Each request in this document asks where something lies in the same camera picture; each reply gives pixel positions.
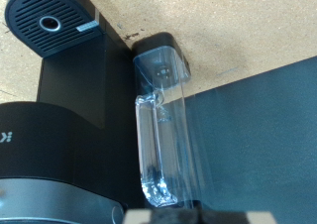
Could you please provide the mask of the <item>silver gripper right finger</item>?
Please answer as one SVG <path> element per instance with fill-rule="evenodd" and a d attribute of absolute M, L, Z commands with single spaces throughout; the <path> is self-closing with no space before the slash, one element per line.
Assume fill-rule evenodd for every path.
<path fill-rule="evenodd" d="M 199 224 L 277 224 L 270 212 L 199 210 Z"/>

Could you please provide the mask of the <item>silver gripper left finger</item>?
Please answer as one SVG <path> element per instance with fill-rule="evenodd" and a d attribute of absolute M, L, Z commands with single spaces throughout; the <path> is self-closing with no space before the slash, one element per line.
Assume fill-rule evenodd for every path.
<path fill-rule="evenodd" d="M 125 214 L 124 224 L 196 224 L 198 212 L 188 209 L 135 209 Z"/>

